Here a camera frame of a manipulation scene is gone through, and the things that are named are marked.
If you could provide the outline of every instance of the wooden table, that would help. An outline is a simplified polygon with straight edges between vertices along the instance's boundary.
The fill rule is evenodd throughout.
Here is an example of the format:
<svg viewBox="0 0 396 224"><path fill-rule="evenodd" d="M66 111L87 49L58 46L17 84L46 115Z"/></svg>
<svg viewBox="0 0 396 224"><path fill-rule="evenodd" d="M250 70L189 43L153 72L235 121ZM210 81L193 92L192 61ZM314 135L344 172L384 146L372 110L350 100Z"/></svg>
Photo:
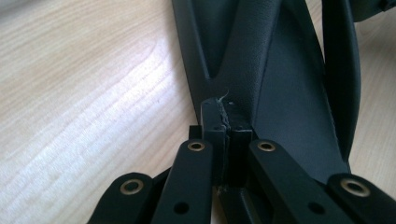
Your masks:
<svg viewBox="0 0 396 224"><path fill-rule="evenodd" d="M320 3L309 0L320 32ZM352 171L396 198L396 11L357 25ZM195 124L170 1L0 2L0 223L84 223Z"/></svg>

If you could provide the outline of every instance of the brass grommet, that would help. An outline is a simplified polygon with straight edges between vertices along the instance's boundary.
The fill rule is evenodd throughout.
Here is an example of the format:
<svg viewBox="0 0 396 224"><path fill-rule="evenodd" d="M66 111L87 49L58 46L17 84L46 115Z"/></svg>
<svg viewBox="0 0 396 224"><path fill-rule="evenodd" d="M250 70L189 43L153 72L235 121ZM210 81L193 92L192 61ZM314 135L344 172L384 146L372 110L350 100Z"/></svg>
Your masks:
<svg viewBox="0 0 396 224"><path fill-rule="evenodd" d="M269 142L260 142L257 147L263 151L274 151L276 147Z"/></svg>
<svg viewBox="0 0 396 224"><path fill-rule="evenodd" d="M121 185L120 191L125 195L136 194L143 188L143 186L143 181L139 179L130 179Z"/></svg>
<svg viewBox="0 0 396 224"><path fill-rule="evenodd" d="M199 142L193 142L193 143L189 143L187 147L191 151L201 151L205 148L205 145Z"/></svg>
<svg viewBox="0 0 396 224"><path fill-rule="evenodd" d="M358 197L367 197L370 195L370 190L365 185L351 178L342 179L341 187L343 187L347 192Z"/></svg>

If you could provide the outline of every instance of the wood grain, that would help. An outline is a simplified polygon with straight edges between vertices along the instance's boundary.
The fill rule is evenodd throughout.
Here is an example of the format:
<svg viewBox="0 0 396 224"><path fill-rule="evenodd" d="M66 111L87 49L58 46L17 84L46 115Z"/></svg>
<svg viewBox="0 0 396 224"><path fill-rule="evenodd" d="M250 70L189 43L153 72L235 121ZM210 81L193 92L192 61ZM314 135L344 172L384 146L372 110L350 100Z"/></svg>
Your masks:
<svg viewBox="0 0 396 224"><path fill-rule="evenodd" d="M394 198L395 19L357 25L350 159ZM169 167L196 123L170 1L0 2L0 93L0 223L86 222L118 176Z"/></svg>

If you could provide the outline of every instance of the black plastic bar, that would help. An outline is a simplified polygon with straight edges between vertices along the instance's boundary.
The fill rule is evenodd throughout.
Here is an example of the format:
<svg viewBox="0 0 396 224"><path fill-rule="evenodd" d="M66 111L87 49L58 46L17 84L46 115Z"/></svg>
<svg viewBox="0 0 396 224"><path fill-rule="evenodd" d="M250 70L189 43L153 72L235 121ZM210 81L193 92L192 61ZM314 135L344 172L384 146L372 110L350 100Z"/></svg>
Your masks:
<svg viewBox="0 0 396 224"><path fill-rule="evenodd" d="M212 154L200 139L180 146L151 223L210 222Z"/></svg>
<svg viewBox="0 0 396 224"><path fill-rule="evenodd" d="M348 160L361 101L361 66L348 0L322 0L326 91L338 145Z"/></svg>
<svg viewBox="0 0 396 224"><path fill-rule="evenodd" d="M275 210L273 223L353 223L279 144L250 143L250 168Z"/></svg>

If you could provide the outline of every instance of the screw hole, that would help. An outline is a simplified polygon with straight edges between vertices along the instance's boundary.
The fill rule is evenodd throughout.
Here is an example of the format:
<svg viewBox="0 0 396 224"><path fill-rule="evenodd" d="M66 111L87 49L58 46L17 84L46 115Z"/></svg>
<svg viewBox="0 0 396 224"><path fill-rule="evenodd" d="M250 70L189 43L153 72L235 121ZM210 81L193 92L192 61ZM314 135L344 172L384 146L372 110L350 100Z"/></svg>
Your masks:
<svg viewBox="0 0 396 224"><path fill-rule="evenodd" d="M186 214L189 212L189 205L187 203L177 203L174 206L174 211L180 215Z"/></svg>
<svg viewBox="0 0 396 224"><path fill-rule="evenodd" d="M323 215L326 210L324 209L324 207L322 205L320 205L319 203L309 203L308 204L308 208L315 214L318 215Z"/></svg>
<svg viewBox="0 0 396 224"><path fill-rule="evenodd" d="M189 148L189 150L192 151L201 151L202 149L205 148L205 145L199 142L193 142L193 143L189 143L187 147Z"/></svg>
<svg viewBox="0 0 396 224"><path fill-rule="evenodd" d="M341 187L343 187L343 189L346 190L347 192L358 197L367 197L370 195L370 190L361 182L354 179L350 179L350 178L342 179Z"/></svg>
<svg viewBox="0 0 396 224"><path fill-rule="evenodd" d="M120 187L120 191L122 194L125 195L131 195L131 194L136 194L138 193L140 190L142 190L144 184L141 180L139 179L130 179L125 181L121 187Z"/></svg>
<svg viewBox="0 0 396 224"><path fill-rule="evenodd" d="M274 145L268 142L260 142L257 147L263 151L274 151L276 149Z"/></svg>

